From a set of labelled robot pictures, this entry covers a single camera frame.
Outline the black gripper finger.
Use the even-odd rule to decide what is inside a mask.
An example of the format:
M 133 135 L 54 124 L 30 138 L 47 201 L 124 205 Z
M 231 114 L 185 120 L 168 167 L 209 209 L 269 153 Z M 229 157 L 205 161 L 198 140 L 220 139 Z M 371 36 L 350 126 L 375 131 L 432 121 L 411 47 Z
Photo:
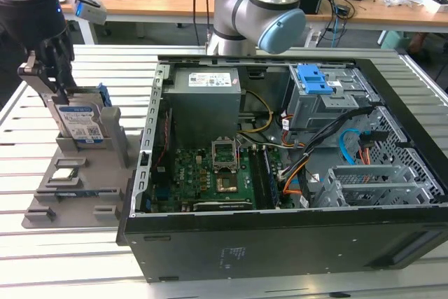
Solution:
M 43 44 L 43 54 L 45 56 L 43 63 L 49 77 L 54 78 L 61 88 L 76 87 L 71 66 L 74 61 L 71 32 L 62 32 L 46 40 Z
M 69 99 L 62 82 L 55 71 L 38 60 L 34 51 L 29 51 L 27 61 L 17 69 L 18 76 L 29 85 L 45 105 L 69 104 Z

